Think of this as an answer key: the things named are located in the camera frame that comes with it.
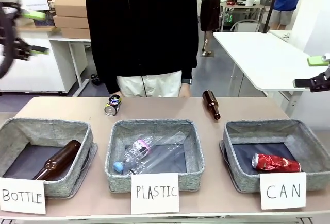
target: cardboard box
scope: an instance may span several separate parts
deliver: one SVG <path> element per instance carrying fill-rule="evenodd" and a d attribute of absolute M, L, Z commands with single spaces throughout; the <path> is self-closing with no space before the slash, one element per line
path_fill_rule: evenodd
<path fill-rule="evenodd" d="M 86 0 L 55 0 L 58 16 L 87 17 Z"/>
<path fill-rule="evenodd" d="M 54 22 L 56 27 L 89 29 L 87 18 L 83 17 L 55 16 Z"/>
<path fill-rule="evenodd" d="M 62 28 L 64 38 L 70 39 L 90 39 L 89 29 L 83 28 Z"/>

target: blue bottle cap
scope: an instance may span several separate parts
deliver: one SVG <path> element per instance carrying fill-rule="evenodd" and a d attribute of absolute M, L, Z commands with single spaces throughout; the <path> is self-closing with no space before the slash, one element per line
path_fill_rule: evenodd
<path fill-rule="evenodd" d="M 115 169 L 118 173 L 121 173 L 124 170 L 124 167 L 123 167 L 122 163 L 120 163 L 119 161 L 116 161 L 113 164 L 113 169 Z"/>

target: person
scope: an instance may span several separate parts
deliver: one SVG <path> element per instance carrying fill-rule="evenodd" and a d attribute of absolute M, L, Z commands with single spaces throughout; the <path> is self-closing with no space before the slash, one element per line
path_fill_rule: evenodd
<path fill-rule="evenodd" d="M 275 0 L 274 9 L 271 15 L 271 30 L 285 30 L 291 23 L 293 12 L 299 0 Z"/>
<path fill-rule="evenodd" d="M 211 54 L 209 50 L 213 31 L 219 28 L 220 0 L 202 0 L 201 31 L 204 32 L 203 56 Z"/>
<path fill-rule="evenodd" d="M 189 97 L 197 0 L 86 0 L 92 54 L 109 94 Z"/>

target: crushed can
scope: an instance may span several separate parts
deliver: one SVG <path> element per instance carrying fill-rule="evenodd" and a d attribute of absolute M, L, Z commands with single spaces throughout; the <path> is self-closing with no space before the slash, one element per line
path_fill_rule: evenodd
<path fill-rule="evenodd" d="M 118 94 L 113 94 L 109 98 L 109 102 L 105 105 L 104 112 L 109 116 L 115 116 L 119 111 L 122 98 Z"/>
<path fill-rule="evenodd" d="M 254 169 L 271 171 L 272 173 L 299 173 L 300 163 L 279 156 L 256 153 L 252 158 Z"/>

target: gray pants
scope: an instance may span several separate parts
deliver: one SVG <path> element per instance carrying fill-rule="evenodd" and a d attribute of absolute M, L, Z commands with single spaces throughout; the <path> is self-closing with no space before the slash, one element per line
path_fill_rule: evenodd
<path fill-rule="evenodd" d="M 292 15 L 294 10 L 292 11 L 278 11 L 273 10 L 272 16 L 270 17 L 270 24 L 279 23 L 280 25 L 289 25 L 291 23 Z"/>

